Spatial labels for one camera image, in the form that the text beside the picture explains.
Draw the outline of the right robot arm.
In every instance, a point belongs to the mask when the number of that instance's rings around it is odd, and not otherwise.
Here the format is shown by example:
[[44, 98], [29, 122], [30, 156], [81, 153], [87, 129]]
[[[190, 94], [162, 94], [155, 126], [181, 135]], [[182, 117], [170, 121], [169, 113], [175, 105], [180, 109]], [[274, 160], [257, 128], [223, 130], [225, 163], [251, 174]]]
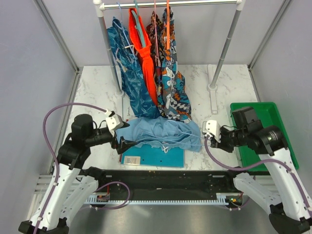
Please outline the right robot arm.
[[[312, 198], [304, 188], [293, 165], [291, 152], [283, 132], [275, 125], [263, 127], [253, 107], [232, 112], [236, 128], [227, 129], [216, 120], [203, 124], [204, 146], [210, 158], [219, 166], [236, 171], [223, 179], [229, 192], [237, 189], [257, 203], [269, 216], [279, 234], [303, 234], [312, 226]], [[260, 161], [248, 167], [230, 167], [218, 161], [209, 150], [218, 148], [228, 153], [235, 147], [247, 146]], [[274, 194], [256, 182], [247, 170], [264, 164], [278, 190]]]

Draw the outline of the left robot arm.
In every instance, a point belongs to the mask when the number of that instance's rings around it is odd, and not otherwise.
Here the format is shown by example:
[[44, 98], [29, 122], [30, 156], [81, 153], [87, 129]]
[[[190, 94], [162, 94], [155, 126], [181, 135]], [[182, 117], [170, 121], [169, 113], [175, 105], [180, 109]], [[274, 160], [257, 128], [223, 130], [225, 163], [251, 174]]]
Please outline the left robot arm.
[[74, 217], [87, 198], [95, 191], [101, 192], [107, 186], [104, 171], [90, 167], [84, 172], [79, 185], [69, 192], [73, 182], [91, 154], [91, 147], [110, 143], [122, 154], [136, 143], [118, 138], [116, 130], [128, 129], [129, 123], [114, 112], [105, 119], [106, 127], [95, 128], [93, 118], [88, 114], [75, 117], [71, 132], [60, 147], [55, 170], [47, 191], [33, 216], [19, 225], [23, 234], [67, 234]]

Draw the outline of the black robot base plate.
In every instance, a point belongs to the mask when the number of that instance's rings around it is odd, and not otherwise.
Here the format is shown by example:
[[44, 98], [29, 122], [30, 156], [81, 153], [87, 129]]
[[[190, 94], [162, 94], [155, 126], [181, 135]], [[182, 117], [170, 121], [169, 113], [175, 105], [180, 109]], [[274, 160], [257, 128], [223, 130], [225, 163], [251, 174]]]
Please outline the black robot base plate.
[[187, 200], [214, 199], [217, 194], [240, 195], [234, 186], [237, 172], [103, 170], [95, 167], [80, 172], [98, 179], [101, 192], [112, 199]]

